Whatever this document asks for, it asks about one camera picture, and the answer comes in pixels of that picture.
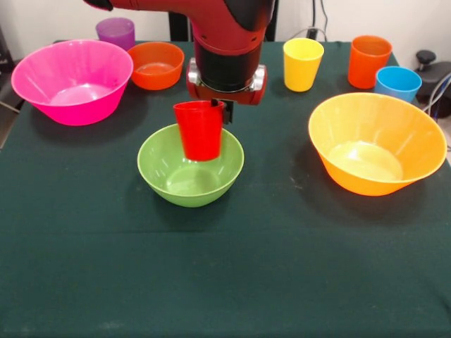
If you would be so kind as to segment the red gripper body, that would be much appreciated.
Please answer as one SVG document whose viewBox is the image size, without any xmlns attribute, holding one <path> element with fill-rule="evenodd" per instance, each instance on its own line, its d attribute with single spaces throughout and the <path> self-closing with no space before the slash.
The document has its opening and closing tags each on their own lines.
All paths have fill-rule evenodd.
<svg viewBox="0 0 451 338">
<path fill-rule="evenodd" d="M 266 66 L 259 64 L 251 82 L 234 92 L 221 92 L 208 87 L 201 79 L 196 60 L 192 57 L 187 66 L 186 84 L 190 96 L 198 100 L 234 101 L 244 105 L 258 105 L 265 93 L 267 83 Z"/>
</svg>

